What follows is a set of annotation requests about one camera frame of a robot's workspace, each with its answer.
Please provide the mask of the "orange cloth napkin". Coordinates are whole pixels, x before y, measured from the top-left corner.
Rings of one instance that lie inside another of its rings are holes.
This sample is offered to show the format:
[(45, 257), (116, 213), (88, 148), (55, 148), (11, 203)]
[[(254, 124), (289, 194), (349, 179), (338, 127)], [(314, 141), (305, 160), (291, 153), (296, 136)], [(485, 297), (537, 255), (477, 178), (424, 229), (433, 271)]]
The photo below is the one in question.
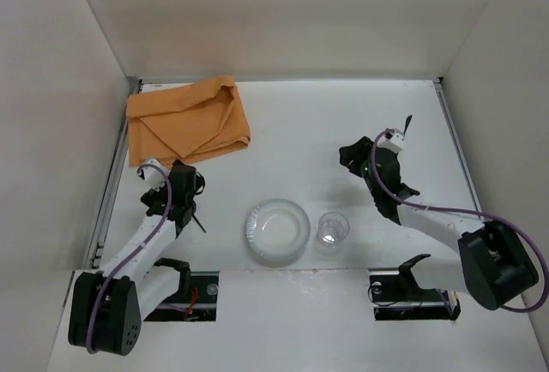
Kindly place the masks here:
[(129, 165), (155, 158), (193, 164), (245, 149), (250, 126), (232, 76), (128, 98)]

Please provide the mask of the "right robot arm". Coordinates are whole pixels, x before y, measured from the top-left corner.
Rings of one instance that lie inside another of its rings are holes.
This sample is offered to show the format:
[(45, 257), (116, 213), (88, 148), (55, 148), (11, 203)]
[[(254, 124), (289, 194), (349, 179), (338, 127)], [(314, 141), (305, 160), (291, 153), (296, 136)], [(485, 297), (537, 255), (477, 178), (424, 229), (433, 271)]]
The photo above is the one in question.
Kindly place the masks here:
[(547, 282), (548, 267), (535, 266), (524, 246), (527, 236), (513, 224), (486, 213), (421, 203), (420, 192), (401, 180), (399, 152), (404, 136), (386, 131), (375, 140), (364, 136), (340, 147), (342, 166), (360, 177), (378, 212), (393, 223), (423, 233), (450, 248), (454, 261), (416, 255), (398, 268), (401, 288), (467, 293), (481, 307), (508, 309), (509, 301)]

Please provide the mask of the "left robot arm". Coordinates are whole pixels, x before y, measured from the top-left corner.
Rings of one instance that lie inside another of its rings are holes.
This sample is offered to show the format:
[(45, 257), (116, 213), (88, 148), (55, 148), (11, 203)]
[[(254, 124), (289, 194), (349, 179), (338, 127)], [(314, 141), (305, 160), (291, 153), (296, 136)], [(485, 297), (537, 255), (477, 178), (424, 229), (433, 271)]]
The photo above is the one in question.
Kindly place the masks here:
[(148, 185), (141, 197), (147, 210), (139, 228), (113, 258), (81, 273), (74, 283), (68, 342), (90, 354), (128, 355), (146, 318), (190, 286), (189, 264), (163, 253), (194, 220), (195, 198), (205, 179), (179, 160), (165, 168), (148, 159), (137, 174)]

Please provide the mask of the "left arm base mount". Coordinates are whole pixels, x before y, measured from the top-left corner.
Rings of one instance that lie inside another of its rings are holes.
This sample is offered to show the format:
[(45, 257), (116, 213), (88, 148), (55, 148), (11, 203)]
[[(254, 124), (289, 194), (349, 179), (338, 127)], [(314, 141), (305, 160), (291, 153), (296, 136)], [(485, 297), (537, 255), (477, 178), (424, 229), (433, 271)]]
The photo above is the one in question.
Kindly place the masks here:
[(219, 272), (192, 273), (188, 285), (166, 298), (145, 322), (216, 321)]

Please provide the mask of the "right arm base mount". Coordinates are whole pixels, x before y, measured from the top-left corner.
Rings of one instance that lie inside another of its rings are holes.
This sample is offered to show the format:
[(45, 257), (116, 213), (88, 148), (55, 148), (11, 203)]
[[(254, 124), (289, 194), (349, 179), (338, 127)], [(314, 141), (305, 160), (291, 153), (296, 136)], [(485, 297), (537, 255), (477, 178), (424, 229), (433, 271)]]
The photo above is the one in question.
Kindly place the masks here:
[(367, 295), (376, 321), (456, 321), (462, 312), (454, 291), (421, 288), (412, 269), (425, 263), (429, 254), (416, 255), (397, 269), (369, 274)]

